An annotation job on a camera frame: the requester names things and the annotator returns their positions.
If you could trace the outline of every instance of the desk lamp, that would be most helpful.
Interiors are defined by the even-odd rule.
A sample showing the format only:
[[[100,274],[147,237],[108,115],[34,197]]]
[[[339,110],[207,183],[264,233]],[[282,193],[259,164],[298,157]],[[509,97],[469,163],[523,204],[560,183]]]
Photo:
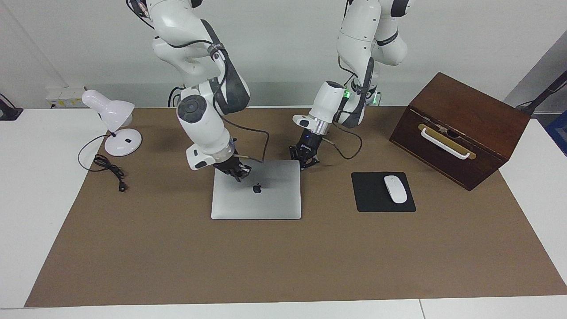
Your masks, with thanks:
[[[135,129],[120,127],[132,122],[134,104],[126,101],[110,100],[98,91],[89,90],[83,93],[83,103],[95,110],[107,126],[111,136],[104,143],[108,154],[121,157],[132,154],[142,144],[142,135]]]

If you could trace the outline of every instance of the lamp shade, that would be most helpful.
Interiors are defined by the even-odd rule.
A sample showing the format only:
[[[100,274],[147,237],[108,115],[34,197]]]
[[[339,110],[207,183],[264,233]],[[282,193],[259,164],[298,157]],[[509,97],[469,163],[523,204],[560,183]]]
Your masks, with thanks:
[[[83,93],[83,103],[95,110],[111,132],[117,131],[127,120],[131,121],[134,104],[126,101],[110,100],[98,91],[88,90]]]

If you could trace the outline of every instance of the brown wooden box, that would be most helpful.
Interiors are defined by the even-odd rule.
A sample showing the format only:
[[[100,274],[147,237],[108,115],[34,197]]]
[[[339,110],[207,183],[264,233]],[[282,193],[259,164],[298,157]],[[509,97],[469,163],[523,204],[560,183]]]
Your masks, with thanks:
[[[510,159],[529,119],[438,73],[405,110],[390,141],[470,191]]]

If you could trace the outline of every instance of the white table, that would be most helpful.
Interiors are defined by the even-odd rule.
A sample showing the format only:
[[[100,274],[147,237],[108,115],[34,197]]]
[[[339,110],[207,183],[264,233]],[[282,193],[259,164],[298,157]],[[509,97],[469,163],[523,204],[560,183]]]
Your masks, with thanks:
[[[86,176],[77,152],[104,132],[92,110],[25,110],[18,121],[0,122],[0,319],[567,316],[567,296],[20,309]],[[83,152],[84,163],[99,146]],[[501,173],[565,281],[567,158],[531,120]]]

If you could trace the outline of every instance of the black mouse pad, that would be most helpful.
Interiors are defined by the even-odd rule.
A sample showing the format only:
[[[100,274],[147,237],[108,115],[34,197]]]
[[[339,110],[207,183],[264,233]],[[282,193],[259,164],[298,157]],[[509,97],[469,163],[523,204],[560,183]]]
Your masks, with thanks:
[[[408,200],[403,204],[393,202],[384,177],[388,175],[397,176],[404,184],[408,194]],[[402,172],[374,172],[374,173],[352,173],[354,197],[356,206],[361,213],[375,212],[415,212],[416,205],[413,202],[412,192],[409,189],[408,178]]]

